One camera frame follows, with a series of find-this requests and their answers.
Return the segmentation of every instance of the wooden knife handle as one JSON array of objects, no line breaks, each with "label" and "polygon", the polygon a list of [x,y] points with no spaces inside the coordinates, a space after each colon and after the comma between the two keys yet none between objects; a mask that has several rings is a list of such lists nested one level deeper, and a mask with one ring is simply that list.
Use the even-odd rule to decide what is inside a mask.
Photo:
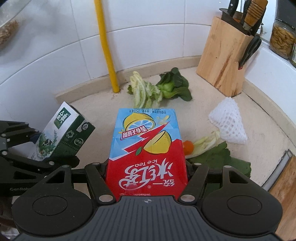
[{"label": "wooden knife handle", "polygon": [[244,22],[253,27],[264,14],[267,3],[267,0],[252,0]]}]

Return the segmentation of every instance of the green and white carton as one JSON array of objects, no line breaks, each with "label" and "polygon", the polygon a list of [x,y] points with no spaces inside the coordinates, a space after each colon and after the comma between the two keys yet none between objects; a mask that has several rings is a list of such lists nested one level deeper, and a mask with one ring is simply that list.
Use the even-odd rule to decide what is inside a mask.
[{"label": "green and white carton", "polygon": [[95,127],[76,109],[64,102],[38,138],[28,158],[74,156]]}]

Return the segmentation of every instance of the bottle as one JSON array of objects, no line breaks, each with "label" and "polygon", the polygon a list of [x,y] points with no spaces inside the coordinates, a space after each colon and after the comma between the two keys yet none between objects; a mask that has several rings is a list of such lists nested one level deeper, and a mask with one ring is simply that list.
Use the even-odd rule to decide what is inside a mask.
[{"label": "bottle", "polygon": [[276,18],[269,42],[270,49],[279,56],[288,59],[294,46],[295,35],[294,27]]},{"label": "bottle", "polygon": [[294,40],[294,47],[289,58],[291,64],[296,68],[296,38]]}]

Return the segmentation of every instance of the orange fruit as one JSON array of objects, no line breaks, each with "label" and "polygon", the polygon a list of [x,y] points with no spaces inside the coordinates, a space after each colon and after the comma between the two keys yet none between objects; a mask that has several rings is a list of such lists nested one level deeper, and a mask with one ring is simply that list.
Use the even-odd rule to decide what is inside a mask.
[{"label": "orange fruit", "polygon": [[184,155],[190,155],[193,152],[194,145],[191,141],[184,141],[183,142],[183,150],[184,150]]}]

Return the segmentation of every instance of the gray ribbed plate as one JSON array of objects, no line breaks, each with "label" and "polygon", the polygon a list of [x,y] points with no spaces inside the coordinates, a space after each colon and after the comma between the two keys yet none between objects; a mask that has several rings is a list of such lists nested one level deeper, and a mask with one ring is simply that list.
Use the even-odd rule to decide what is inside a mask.
[{"label": "gray ribbed plate", "polygon": [[276,241],[276,236],[242,239],[219,233],[209,226],[195,207],[175,202],[171,196],[128,197],[100,207],[82,228],[68,235],[39,238],[19,235],[15,241]]}]

